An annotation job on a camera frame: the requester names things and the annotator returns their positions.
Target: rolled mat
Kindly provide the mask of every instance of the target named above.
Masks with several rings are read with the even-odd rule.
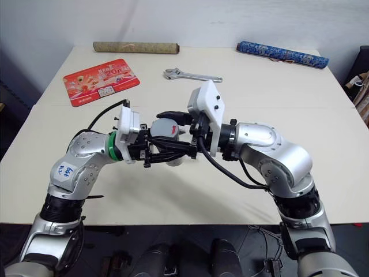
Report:
[[[96,52],[126,52],[126,53],[155,53],[178,54],[179,45],[176,43],[149,42],[93,42]]]
[[[237,50],[243,53],[279,59],[281,61],[296,62],[302,65],[313,66],[315,68],[325,68],[329,62],[328,58],[254,42],[241,42],[237,44]]]

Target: green ring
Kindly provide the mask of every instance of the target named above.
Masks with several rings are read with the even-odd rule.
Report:
[[[109,148],[110,157],[113,160],[116,160],[118,162],[120,160],[118,159],[118,157],[116,156],[115,151],[114,151],[115,136],[116,136],[116,131],[112,132],[110,137],[109,137],[108,148]]]

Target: black cable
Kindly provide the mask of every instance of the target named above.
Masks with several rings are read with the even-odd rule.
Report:
[[[236,175],[230,173],[227,169],[225,169],[223,166],[221,166],[220,164],[218,164],[208,153],[208,151],[206,150],[205,144],[204,144],[204,138],[203,137],[199,137],[198,138],[198,144],[200,146],[201,152],[203,153],[203,155],[207,158],[207,160],[215,166],[216,169],[218,169],[219,171],[221,171],[223,174],[225,174],[226,176],[230,177],[230,179],[232,179],[233,181],[235,181],[236,183],[238,183],[239,185],[244,186],[245,188],[248,189],[263,189],[263,190],[267,190],[269,191],[269,188],[265,185],[263,186],[259,186],[259,185],[250,185],[248,183],[243,182],[240,178],[238,178]]]
[[[83,220],[81,219],[80,221],[80,225],[78,226],[78,231],[80,232],[82,238],[81,238],[81,247],[78,250],[78,254],[77,254],[77,258],[73,261],[73,264],[70,266],[69,270],[75,266],[75,264],[77,263],[77,261],[79,260],[83,247],[85,245],[85,226],[83,224]]]
[[[91,130],[92,127],[95,125],[95,123],[99,120],[100,117],[102,117],[104,114],[106,114],[108,111],[110,111],[112,108],[118,107],[119,105],[123,104],[123,101],[116,102],[115,104],[107,107],[105,110],[103,110],[100,114],[97,115],[97,117],[94,118],[94,120],[91,122],[91,124],[87,127],[87,130]]]
[[[259,185],[259,186],[266,186],[265,184],[262,184],[262,183],[260,183],[260,182],[256,181],[256,180],[255,180],[255,179],[250,175],[250,173],[248,173],[247,168],[246,168],[246,166],[244,165],[243,159],[242,159],[241,157],[239,158],[239,161],[240,161],[240,164],[241,164],[241,166],[242,166],[242,169],[243,169],[244,173],[246,174],[247,178],[248,178],[248,179],[250,179],[250,181],[251,181],[251,182],[253,182],[253,183],[255,183],[255,184]]]
[[[274,256],[275,260],[279,260],[281,258],[282,254],[283,254],[283,249],[284,249],[283,245],[278,243],[278,250],[277,250],[276,255]]]
[[[259,230],[260,233],[262,233],[263,237],[264,237],[264,240],[265,240],[265,248],[266,248],[266,251],[265,251],[265,260],[268,258],[268,240],[266,239],[266,235],[264,234],[264,232],[261,232]]]
[[[244,241],[245,241],[245,240],[246,240],[246,238],[247,238],[248,232],[250,232],[250,228],[248,228],[247,233],[246,233],[246,235],[244,236],[244,238],[243,238],[243,240],[242,240],[242,243],[241,243],[240,247],[239,247],[239,248],[238,248],[238,250],[237,250],[237,255],[238,255],[238,254],[240,253],[240,251],[241,251],[241,248],[242,248],[242,246],[243,246],[243,244],[244,244]]]

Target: white wall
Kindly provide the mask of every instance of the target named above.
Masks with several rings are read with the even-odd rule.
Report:
[[[94,40],[316,48],[339,81],[369,44],[369,0],[0,1],[1,79],[28,103],[73,45]]]

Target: white table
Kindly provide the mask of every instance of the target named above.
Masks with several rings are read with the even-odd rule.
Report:
[[[204,57],[210,64],[202,62]],[[141,84],[72,107],[62,77],[89,66],[124,58]],[[105,106],[122,98],[150,124],[165,110],[186,111],[193,89],[202,82],[168,81],[166,68],[222,76],[217,84],[226,104],[224,122],[267,122],[288,140],[305,147],[331,223],[368,222],[367,157],[369,132],[328,68],[318,70],[236,53],[231,49],[182,48],[179,55],[94,53],[75,47],[35,105],[0,164],[0,221],[31,223],[47,193],[51,166],[64,155],[76,131]],[[96,124],[109,132],[110,111]],[[188,134],[183,139],[189,140]],[[242,177],[237,162],[217,160]],[[222,175],[202,155],[179,167],[142,162],[105,166],[86,200],[86,224],[277,224],[272,198],[245,189]]]

